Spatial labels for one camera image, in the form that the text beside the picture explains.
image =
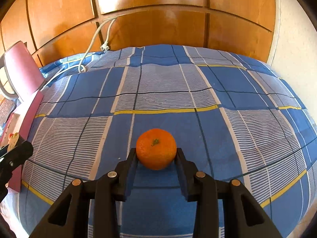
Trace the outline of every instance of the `bedsheet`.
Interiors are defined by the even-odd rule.
[[[88,72],[67,73],[43,91],[16,206],[27,232],[73,179],[101,177],[143,132],[161,128],[200,171],[243,182],[288,236],[315,198],[317,127],[283,77],[258,60],[198,47],[98,57]],[[191,237],[195,211],[173,164],[161,171],[139,164],[131,196],[118,204],[121,236]],[[90,214],[88,237],[92,231]],[[224,237],[222,214],[219,231]]]

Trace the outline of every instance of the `black clamp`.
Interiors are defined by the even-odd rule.
[[[101,178],[75,179],[36,226],[30,238],[86,238],[89,203],[95,200],[94,238],[119,238],[116,201],[131,194],[138,159],[131,149],[127,160]],[[182,194],[197,201],[193,238],[218,238],[218,199],[223,200],[226,238],[281,238],[275,225],[239,180],[214,180],[187,161],[182,149],[175,157]]]

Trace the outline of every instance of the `food item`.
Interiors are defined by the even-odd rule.
[[[176,156],[176,142],[167,131],[151,129],[137,139],[136,153],[139,161],[147,168],[161,170]]]

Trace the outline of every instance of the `orange fruit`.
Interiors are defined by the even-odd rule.
[[[151,129],[140,135],[136,146],[137,158],[147,168],[161,170],[176,156],[176,142],[167,131]]]

